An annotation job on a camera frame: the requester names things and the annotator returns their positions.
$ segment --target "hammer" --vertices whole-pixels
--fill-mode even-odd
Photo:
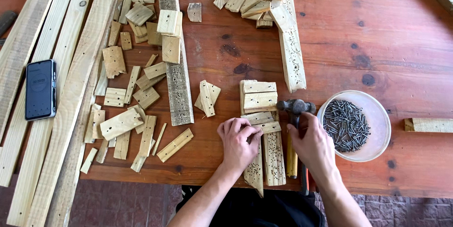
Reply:
[[[311,102],[303,102],[303,100],[287,100],[277,102],[277,109],[284,110],[288,114],[289,123],[296,129],[299,129],[299,117],[302,112],[314,114],[316,106]],[[292,147],[291,136],[288,135],[288,144],[286,149],[286,175],[290,178],[297,178],[297,154]],[[309,194],[308,169],[302,163],[301,171],[302,193]]]

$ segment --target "plastic bowl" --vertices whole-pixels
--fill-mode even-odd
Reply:
[[[350,153],[338,152],[335,154],[343,159],[353,162],[367,162],[381,155],[390,142],[391,126],[386,110],[375,98],[362,91],[348,90],[341,91],[326,101],[318,111],[319,123],[323,124],[324,112],[332,100],[345,100],[354,103],[357,107],[363,108],[368,125],[371,127],[371,135],[366,143],[359,150]]]

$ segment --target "forearm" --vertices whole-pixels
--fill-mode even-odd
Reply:
[[[344,186],[337,169],[330,177],[320,180],[320,184],[322,185],[319,185],[319,192],[329,226],[371,227],[365,214]]]
[[[241,174],[227,170],[222,164],[171,220],[174,226],[209,226],[220,203]]]

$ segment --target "pile of nails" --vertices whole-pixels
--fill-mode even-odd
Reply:
[[[339,152],[359,150],[371,134],[362,108],[349,101],[331,101],[324,113],[323,125]]]

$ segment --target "wooden table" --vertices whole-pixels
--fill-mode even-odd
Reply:
[[[255,21],[237,13],[218,10],[214,0],[179,0],[189,64],[192,101],[199,82],[221,87],[216,115],[206,118],[194,107],[195,124],[170,125],[166,79],[155,86],[161,98],[146,110],[156,115],[155,139],[168,123],[159,150],[190,127],[194,138],[162,163],[149,157],[139,173],[130,169],[138,153],[141,134],[131,132],[127,160],[113,158],[93,162],[81,178],[166,184],[204,184],[223,159],[218,125],[238,117],[239,81],[275,81],[279,100],[303,99],[319,108],[343,90],[360,90],[375,97],[387,110],[392,135],[387,150],[377,159],[353,163],[336,157],[343,181],[352,193],[453,198],[453,135],[408,133],[404,118],[453,116],[453,18],[435,0],[295,0],[307,90],[288,93],[283,77],[277,27],[255,29]],[[20,10],[25,0],[3,0],[0,11]],[[190,22],[185,14],[190,2],[202,3],[202,22]],[[122,31],[132,33],[129,26]],[[125,51],[128,72],[144,67],[161,47],[135,44]],[[109,80],[109,87],[126,88],[129,74]],[[96,102],[103,103],[103,97]],[[103,106],[106,119],[126,108]],[[281,125],[287,122],[280,115]],[[282,140],[286,152],[286,130]],[[101,140],[87,144],[86,157]],[[238,187],[248,187],[242,178]],[[300,181],[272,189],[299,190]]]

